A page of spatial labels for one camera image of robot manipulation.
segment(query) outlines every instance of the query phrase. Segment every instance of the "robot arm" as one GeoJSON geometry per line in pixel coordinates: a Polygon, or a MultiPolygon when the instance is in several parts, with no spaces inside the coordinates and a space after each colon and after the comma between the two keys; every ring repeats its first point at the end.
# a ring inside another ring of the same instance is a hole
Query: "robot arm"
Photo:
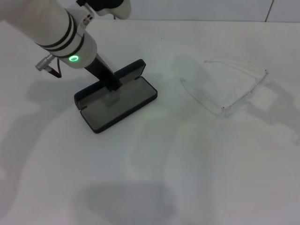
{"type": "Polygon", "coordinates": [[[86,68],[106,83],[112,82],[109,86],[114,90],[120,86],[112,72],[110,77],[100,77],[101,71],[110,69],[101,61],[97,44],[85,29],[95,17],[91,8],[99,15],[128,18],[129,0],[78,0],[67,9],[56,0],[0,0],[0,7],[9,24],[50,53],[37,64],[38,70],[52,73],[49,64],[57,58],[72,68],[86,68]]]}

